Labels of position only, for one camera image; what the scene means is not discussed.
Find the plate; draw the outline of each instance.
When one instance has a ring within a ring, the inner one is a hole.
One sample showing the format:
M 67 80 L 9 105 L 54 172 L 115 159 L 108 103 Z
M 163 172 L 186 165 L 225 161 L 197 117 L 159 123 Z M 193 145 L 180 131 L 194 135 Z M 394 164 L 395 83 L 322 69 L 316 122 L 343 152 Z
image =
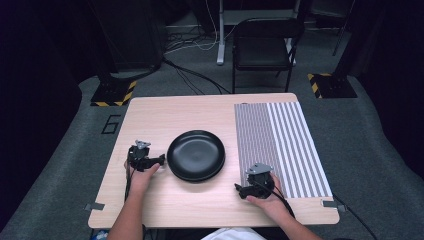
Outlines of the plate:
M 172 141 L 167 153 L 168 166 L 178 178 L 201 182 L 215 176 L 225 162 L 225 149 L 214 134 L 193 130 Z

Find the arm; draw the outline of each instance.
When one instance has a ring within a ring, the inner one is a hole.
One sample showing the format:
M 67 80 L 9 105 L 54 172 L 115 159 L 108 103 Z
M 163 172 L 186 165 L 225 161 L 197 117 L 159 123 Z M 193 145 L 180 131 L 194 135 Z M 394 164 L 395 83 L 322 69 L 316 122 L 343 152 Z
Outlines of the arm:
M 281 186 L 278 178 L 271 174 L 274 179 L 275 186 Z M 247 201 L 262 208 L 265 214 L 274 220 L 291 240 L 295 239 L 321 239 L 311 230 L 303 226 L 294 219 L 284 206 L 283 202 L 274 195 L 270 195 L 267 199 L 259 199 L 254 196 L 247 196 Z
M 150 178 L 159 169 L 156 163 L 144 172 L 134 171 L 127 200 L 108 234 L 109 240 L 143 239 L 142 210 L 143 198 L 149 186 Z

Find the black chair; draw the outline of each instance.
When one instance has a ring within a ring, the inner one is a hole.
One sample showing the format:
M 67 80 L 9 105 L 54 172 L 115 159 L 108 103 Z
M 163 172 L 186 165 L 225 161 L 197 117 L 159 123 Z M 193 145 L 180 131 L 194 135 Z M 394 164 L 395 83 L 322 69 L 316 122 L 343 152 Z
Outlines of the black chair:
M 276 78 L 281 71 L 288 71 L 287 92 L 297 43 L 303 32 L 303 23 L 294 18 L 252 18 L 237 24 L 234 29 L 232 93 L 235 93 L 236 70 L 276 71 Z
M 312 16 L 316 19 L 333 21 L 336 25 L 340 25 L 339 38 L 337 39 L 333 56 L 337 53 L 354 5 L 355 0 L 312 0 L 310 9 Z

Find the black and white striped mat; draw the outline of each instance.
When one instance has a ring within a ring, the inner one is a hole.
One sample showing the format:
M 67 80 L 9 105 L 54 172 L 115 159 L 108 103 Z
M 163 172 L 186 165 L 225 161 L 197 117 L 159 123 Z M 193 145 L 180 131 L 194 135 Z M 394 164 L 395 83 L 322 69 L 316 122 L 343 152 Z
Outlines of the black and white striped mat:
M 255 163 L 274 168 L 288 198 L 332 196 L 299 102 L 236 104 L 241 185 Z

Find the table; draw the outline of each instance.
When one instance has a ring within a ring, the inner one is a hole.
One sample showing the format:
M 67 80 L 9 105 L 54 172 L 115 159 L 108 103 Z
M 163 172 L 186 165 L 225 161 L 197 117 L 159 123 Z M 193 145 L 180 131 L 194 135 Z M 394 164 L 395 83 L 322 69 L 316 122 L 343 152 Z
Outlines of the table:
M 248 18 L 257 17 L 293 17 L 296 18 L 299 9 L 300 0 L 296 0 L 294 9 L 283 10 L 230 10 L 224 11 L 224 0 L 219 0 L 219 47 L 216 64 L 223 65 L 225 57 L 225 32 L 224 25 L 237 25 L 239 22 Z M 287 48 L 290 51 L 291 43 L 287 42 Z
M 157 157 L 166 153 L 181 133 L 195 129 L 221 139 L 226 151 L 224 167 L 215 177 L 193 184 L 173 175 L 165 162 L 146 193 L 143 223 L 150 228 L 275 226 L 259 208 L 240 199 L 234 188 L 234 183 L 240 183 L 234 104 L 296 101 L 291 93 L 132 99 L 96 199 L 105 204 L 104 209 L 92 210 L 89 226 L 111 228 L 115 222 L 124 204 L 123 164 L 136 139 L 150 142 L 149 157 Z M 287 200 L 302 224 L 339 221 L 336 209 L 321 204 L 332 197 Z

